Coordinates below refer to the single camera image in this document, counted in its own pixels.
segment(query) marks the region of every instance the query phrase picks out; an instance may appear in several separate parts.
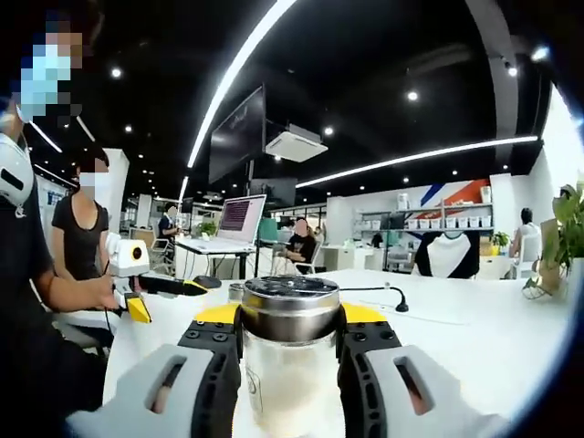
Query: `tv screen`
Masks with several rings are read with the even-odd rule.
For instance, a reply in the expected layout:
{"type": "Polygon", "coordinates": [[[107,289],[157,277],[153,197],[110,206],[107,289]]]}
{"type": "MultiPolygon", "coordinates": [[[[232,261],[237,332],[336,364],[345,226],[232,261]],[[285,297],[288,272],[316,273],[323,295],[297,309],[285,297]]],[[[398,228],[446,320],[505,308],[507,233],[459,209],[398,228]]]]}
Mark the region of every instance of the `tv screen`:
{"type": "Polygon", "coordinates": [[[250,194],[265,194],[266,207],[292,207],[296,204],[296,178],[256,179],[251,181],[250,194]]]}
{"type": "Polygon", "coordinates": [[[266,97],[260,87],[211,134],[209,183],[261,156],[265,148],[266,97]]]}

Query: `air conditioner unit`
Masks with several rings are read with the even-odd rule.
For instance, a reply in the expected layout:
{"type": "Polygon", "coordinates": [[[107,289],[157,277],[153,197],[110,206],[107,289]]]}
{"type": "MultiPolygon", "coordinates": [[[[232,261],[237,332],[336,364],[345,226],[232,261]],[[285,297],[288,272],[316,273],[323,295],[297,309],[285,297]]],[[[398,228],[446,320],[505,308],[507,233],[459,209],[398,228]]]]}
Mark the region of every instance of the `air conditioner unit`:
{"type": "Polygon", "coordinates": [[[305,162],[329,148],[317,141],[285,130],[266,146],[268,155],[275,155],[292,162],[305,162]]]}

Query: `helmet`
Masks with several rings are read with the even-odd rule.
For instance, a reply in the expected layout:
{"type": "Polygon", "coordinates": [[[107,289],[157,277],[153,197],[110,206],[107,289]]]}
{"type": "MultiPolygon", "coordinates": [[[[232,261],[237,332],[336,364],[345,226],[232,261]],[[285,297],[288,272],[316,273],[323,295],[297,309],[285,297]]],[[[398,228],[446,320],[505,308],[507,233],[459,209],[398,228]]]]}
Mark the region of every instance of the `helmet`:
{"type": "Polygon", "coordinates": [[[0,196],[19,207],[28,199],[34,183],[28,148],[21,149],[10,137],[0,133],[0,196]]]}

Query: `laptop screen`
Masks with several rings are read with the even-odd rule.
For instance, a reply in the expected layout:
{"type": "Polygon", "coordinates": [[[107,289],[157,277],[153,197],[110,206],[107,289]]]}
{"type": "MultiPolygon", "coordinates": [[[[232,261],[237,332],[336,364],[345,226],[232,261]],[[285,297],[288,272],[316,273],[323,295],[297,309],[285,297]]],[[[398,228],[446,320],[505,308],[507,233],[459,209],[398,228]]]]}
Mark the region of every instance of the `laptop screen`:
{"type": "Polygon", "coordinates": [[[217,237],[252,244],[265,203],[264,194],[225,201],[217,237]]]}

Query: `green plant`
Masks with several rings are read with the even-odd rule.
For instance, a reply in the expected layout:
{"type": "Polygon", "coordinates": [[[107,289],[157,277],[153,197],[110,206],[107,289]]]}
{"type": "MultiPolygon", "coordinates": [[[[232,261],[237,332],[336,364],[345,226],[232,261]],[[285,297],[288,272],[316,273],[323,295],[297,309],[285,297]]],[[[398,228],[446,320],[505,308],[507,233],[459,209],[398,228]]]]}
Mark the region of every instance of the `green plant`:
{"type": "Polygon", "coordinates": [[[204,222],[197,225],[197,234],[201,235],[202,233],[207,233],[208,235],[215,235],[217,231],[217,225],[215,222],[204,222]]]}
{"type": "Polygon", "coordinates": [[[509,235],[507,233],[503,233],[502,231],[494,233],[493,237],[491,237],[491,243],[494,246],[501,246],[504,248],[505,246],[509,245],[509,235]]]}
{"type": "Polygon", "coordinates": [[[553,210],[558,220],[558,230],[550,230],[546,235],[543,259],[555,262],[568,271],[575,258],[584,257],[584,182],[574,188],[565,185],[560,196],[554,198],[553,210]]]}

